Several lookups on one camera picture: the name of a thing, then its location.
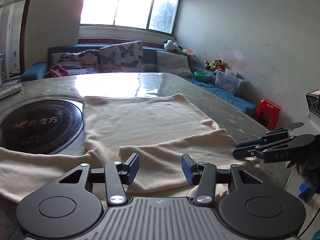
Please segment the red plastic stool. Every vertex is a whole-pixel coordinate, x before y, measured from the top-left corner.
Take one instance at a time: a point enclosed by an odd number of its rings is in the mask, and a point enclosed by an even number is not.
[[[259,103],[253,119],[269,130],[274,130],[278,122],[281,107],[268,99],[262,99]]]

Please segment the cushion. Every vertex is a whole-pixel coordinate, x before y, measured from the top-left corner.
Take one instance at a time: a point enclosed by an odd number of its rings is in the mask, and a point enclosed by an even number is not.
[[[50,57],[50,66],[59,64],[63,69],[97,68],[98,50],[88,49],[85,51],[70,53],[53,53]]]
[[[103,72],[143,72],[142,41],[109,45],[99,50]]]
[[[157,51],[157,61],[158,72],[170,73],[180,77],[193,76],[189,69],[187,56]]]

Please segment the stuffed toy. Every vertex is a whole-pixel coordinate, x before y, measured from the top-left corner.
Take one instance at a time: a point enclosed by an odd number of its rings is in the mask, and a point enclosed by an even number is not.
[[[204,62],[204,68],[210,69],[210,70],[220,70],[224,71],[224,60],[221,59],[214,59],[214,60],[206,60]]]
[[[187,54],[191,58],[195,58],[196,57],[196,54],[194,54],[191,49],[182,49],[182,52]]]
[[[165,50],[174,51],[174,52],[182,52],[182,47],[178,45],[178,43],[173,43],[170,40],[167,40],[163,44]]]

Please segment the remote control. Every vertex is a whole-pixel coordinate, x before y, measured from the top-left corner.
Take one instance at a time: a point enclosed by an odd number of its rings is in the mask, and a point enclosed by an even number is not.
[[[21,84],[17,84],[17,85],[14,85],[8,89],[5,89],[3,91],[0,92],[0,99],[3,99],[3,98],[6,98],[7,96],[9,95],[12,95],[14,93],[17,93],[19,91],[22,90],[22,85]]]

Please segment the black cooktop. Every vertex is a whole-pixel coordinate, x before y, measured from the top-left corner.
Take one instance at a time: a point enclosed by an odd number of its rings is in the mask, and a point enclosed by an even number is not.
[[[82,112],[62,99],[41,100],[13,111],[0,123],[0,146],[8,150],[55,154],[82,129]]]

